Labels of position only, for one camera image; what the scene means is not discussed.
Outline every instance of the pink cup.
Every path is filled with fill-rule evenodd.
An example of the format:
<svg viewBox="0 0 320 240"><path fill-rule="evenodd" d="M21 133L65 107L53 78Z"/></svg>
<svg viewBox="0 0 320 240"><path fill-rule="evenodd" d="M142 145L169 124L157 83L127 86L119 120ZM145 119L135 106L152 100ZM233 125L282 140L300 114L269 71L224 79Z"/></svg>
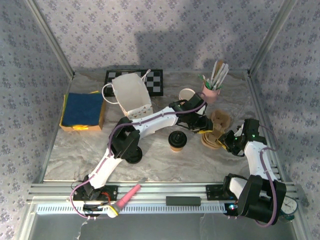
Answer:
<svg viewBox="0 0 320 240"><path fill-rule="evenodd" d="M206 88L205 85L202 85L202 92L205 94L205 96L201 96L202 99L204 99L208 104L214 103L218 95L220 95L220 89L219 90L210 90Z"/></svg>

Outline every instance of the floral wallpaper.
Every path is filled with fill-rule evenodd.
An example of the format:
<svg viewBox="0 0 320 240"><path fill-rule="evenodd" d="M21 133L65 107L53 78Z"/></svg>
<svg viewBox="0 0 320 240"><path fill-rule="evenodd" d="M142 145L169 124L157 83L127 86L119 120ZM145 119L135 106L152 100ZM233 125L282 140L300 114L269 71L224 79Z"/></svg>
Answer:
<svg viewBox="0 0 320 240"><path fill-rule="evenodd" d="M12 239L69 80L24 2L0 7L0 239Z"/></svg>
<svg viewBox="0 0 320 240"><path fill-rule="evenodd" d="M283 0L37 0L75 71L248 69Z"/></svg>
<svg viewBox="0 0 320 240"><path fill-rule="evenodd" d="M299 0L255 81L296 184L314 239L320 240L320 2Z"/></svg>

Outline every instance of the round dial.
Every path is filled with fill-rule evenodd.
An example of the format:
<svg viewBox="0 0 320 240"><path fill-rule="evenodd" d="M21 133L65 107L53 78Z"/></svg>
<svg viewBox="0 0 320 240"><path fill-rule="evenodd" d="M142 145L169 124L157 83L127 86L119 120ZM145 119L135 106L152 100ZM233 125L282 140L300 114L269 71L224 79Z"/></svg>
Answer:
<svg viewBox="0 0 320 240"><path fill-rule="evenodd" d="M296 200L289 196L285 196L283 199L281 211L285 215L293 215L298 209L298 203Z"/></svg>

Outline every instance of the black cup lid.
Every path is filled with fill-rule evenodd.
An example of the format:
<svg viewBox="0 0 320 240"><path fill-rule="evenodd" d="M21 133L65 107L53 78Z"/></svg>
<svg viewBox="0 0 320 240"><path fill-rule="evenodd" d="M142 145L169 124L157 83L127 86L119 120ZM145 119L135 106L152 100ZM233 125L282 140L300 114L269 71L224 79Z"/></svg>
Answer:
<svg viewBox="0 0 320 240"><path fill-rule="evenodd" d="M173 131L169 135L168 141L174 148L183 148L187 143L187 136L182 131Z"/></svg>

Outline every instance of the chessboard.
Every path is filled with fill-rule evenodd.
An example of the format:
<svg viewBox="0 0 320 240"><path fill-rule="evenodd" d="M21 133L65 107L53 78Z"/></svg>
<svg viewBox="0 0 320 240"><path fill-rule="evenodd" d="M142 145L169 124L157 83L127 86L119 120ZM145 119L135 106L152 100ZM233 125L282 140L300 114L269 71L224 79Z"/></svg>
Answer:
<svg viewBox="0 0 320 240"><path fill-rule="evenodd" d="M104 85L112 83L112 80L124 74L136 73L140 78L147 72L146 70L108 70L106 71ZM161 69L152 69L145 78L144 84L150 97L164 95L164 73ZM104 89L105 97L114 97L111 85Z"/></svg>

